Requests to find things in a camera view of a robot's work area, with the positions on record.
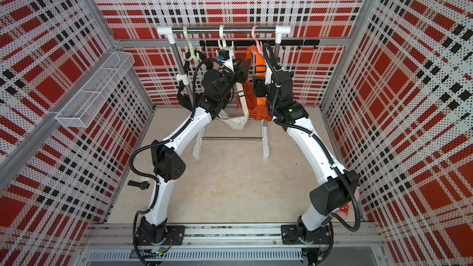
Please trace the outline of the black sling bag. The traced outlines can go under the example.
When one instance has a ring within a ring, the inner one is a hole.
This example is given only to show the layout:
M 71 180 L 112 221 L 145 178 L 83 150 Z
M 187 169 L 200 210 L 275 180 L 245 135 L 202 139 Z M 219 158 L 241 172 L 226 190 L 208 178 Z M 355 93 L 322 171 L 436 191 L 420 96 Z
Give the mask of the black sling bag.
M 195 64 L 198 65 L 202 60 L 206 59 L 205 55 L 199 51 L 199 50 L 195 50 L 195 56 L 197 58 L 197 61 L 195 61 Z M 186 75 L 189 74 L 189 71 L 190 71 L 190 61 L 187 60 L 190 58 L 190 52 L 186 52 L 184 54 L 184 57 L 186 59 L 185 63 L 184 63 L 184 70 L 186 72 Z M 205 63 L 206 66 L 208 67 L 210 64 L 209 62 L 206 62 Z M 180 103 L 181 106 L 183 106 L 184 108 L 188 109 L 188 110 L 192 110 L 193 109 L 193 103 L 190 101 L 190 96 L 189 94 L 183 94 L 182 91 L 185 89 L 186 85 L 184 84 L 183 82 L 183 77 L 181 75 L 176 75 L 176 78 L 179 80 L 179 88 L 178 88 L 178 91 L 177 91 L 177 99 Z M 189 81 L 189 86 L 192 87 L 192 78 L 189 79 L 188 78 L 188 81 Z M 197 90 L 197 81 L 196 81 L 196 89 L 193 90 L 193 93 Z M 201 93 L 196 93 L 195 94 L 195 99 L 194 99 L 194 102 L 199 102 L 199 100 L 202 98 L 202 96 L 204 95 L 204 92 L 201 92 Z

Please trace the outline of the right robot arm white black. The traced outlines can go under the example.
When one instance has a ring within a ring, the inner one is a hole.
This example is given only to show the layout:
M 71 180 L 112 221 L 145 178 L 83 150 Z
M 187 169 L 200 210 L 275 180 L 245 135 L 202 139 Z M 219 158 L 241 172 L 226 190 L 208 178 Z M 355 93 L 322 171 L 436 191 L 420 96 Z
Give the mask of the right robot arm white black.
M 362 213 L 355 192 L 360 176 L 347 170 L 317 134 L 308 112 L 293 96 L 293 75 L 284 71 L 270 44 L 262 45 L 270 81 L 254 81 L 254 93 L 269 103 L 269 115 L 298 144 L 312 167 L 318 186 L 309 193 L 310 206 L 297 221 L 297 238 L 313 243 L 332 233 L 333 219 L 351 232 L 359 230 Z

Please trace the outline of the orange sling bag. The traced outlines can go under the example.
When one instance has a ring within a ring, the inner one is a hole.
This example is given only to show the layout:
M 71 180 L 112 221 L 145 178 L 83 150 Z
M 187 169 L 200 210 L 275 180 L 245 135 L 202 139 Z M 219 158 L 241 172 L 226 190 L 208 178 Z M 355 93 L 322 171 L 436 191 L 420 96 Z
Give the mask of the orange sling bag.
M 272 121 L 269 114 L 269 104 L 267 102 L 266 86 L 266 61 L 256 46 L 250 46 L 246 51 L 245 61 L 249 60 L 253 65 L 254 75 L 252 84 L 250 78 L 243 85 L 243 92 L 239 92 L 239 97 L 244 97 L 249 115 L 257 121 Z

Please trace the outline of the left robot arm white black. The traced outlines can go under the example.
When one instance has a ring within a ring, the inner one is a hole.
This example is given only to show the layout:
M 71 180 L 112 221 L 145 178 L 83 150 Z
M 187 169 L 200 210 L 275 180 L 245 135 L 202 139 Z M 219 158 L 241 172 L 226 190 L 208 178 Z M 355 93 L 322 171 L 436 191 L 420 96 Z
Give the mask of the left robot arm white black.
M 160 245 L 171 238 L 166 231 L 166 221 L 172 191 L 186 170 L 181 155 L 191 140 L 227 106 L 232 88 L 237 83 L 244 84 L 249 75 L 250 61 L 242 58 L 225 62 L 205 59 L 197 67 L 207 63 L 218 64 L 221 69 L 209 69 L 204 73 L 203 93 L 194 96 L 195 103 L 187 120 L 166 139 L 139 148 L 129 159 L 133 173 L 155 181 L 149 208 L 138 211 L 135 216 L 133 243 L 136 246 Z M 134 167 L 136 156 L 145 150 L 152 154 L 152 174 Z

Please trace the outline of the cream sling bag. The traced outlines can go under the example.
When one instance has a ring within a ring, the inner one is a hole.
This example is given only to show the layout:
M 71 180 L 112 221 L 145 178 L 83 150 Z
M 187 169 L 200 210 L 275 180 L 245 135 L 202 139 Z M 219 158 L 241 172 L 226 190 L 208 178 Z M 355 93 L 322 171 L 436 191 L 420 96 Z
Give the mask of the cream sling bag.
M 230 117 L 224 110 L 221 110 L 217 115 L 217 119 L 223 121 L 232 129 L 242 130 L 248 122 L 250 112 L 246 102 L 246 91 L 244 90 L 243 85 L 241 83 L 237 83 L 236 89 L 238 90 L 238 98 L 243 110 L 243 116 Z

